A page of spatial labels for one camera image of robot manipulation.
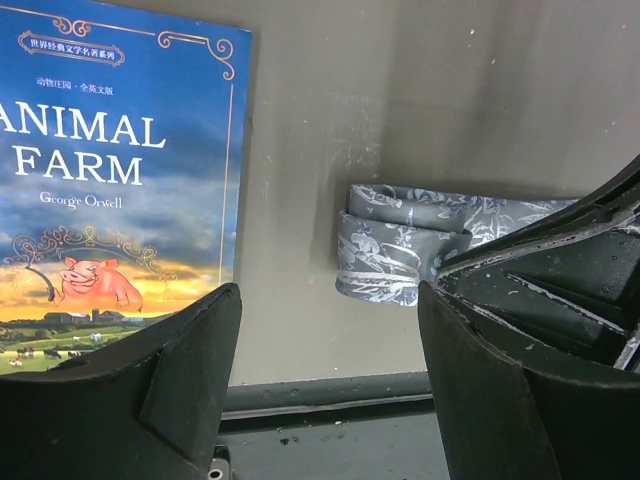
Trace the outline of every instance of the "rolled fabric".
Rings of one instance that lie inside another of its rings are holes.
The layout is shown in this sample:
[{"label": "rolled fabric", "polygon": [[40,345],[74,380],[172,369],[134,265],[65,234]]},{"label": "rolled fabric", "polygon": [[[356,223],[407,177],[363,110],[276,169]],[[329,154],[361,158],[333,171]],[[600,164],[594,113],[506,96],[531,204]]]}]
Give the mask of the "rolled fabric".
[{"label": "rolled fabric", "polygon": [[336,289],[374,303],[415,306],[418,284],[442,262],[576,202],[519,201],[389,185],[352,185],[340,212]]}]

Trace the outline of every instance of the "gray wall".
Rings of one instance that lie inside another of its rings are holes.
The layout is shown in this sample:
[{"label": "gray wall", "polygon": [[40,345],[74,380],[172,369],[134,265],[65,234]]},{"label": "gray wall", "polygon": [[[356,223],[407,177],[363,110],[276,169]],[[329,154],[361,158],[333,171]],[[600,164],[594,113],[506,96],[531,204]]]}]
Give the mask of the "gray wall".
[{"label": "gray wall", "polygon": [[118,0],[255,32],[233,384],[424,369],[337,294],[351,182],[572,196],[640,151],[637,0]]}]

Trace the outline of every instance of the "black plastic part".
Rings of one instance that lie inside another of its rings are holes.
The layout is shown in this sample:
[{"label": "black plastic part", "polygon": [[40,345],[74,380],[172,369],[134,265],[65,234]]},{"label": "black plastic part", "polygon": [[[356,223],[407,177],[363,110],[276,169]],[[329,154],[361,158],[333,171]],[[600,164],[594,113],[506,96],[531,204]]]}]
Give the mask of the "black plastic part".
[{"label": "black plastic part", "polygon": [[445,262],[436,283],[564,352],[634,370],[640,157],[591,195]]},{"label": "black plastic part", "polygon": [[418,315],[452,480],[640,476],[640,376],[545,346],[426,283]]},{"label": "black plastic part", "polygon": [[206,478],[241,309],[226,284],[57,368],[1,376],[2,478]]},{"label": "black plastic part", "polygon": [[640,157],[421,284],[453,480],[640,478],[639,213]]}]

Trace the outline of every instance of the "pink pig illustration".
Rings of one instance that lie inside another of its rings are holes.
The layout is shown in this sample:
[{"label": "pink pig illustration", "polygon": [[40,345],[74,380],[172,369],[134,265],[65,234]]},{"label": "pink pig illustration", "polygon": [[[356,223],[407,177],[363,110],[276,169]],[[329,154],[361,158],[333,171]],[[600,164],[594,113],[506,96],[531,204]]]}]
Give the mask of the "pink pig illustration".
[{"label": "pink pig illustration", "polygon": [[55,289],[54,304],[68,311],[101,308],[105,310],[142,310],[142,295],[116,270],[118,260],[102,262],[65,258],[69,266],[62,270],[62,293]]}]

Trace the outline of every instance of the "book cover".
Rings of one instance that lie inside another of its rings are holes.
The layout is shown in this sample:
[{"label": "book cover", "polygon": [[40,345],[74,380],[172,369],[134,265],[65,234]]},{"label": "book cover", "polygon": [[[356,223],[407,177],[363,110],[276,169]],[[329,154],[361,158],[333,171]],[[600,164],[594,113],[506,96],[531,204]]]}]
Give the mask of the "book cover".
[{"label": "book cover", "polygon": [[0,0],[0,374],[232,280],[251,33]]}]

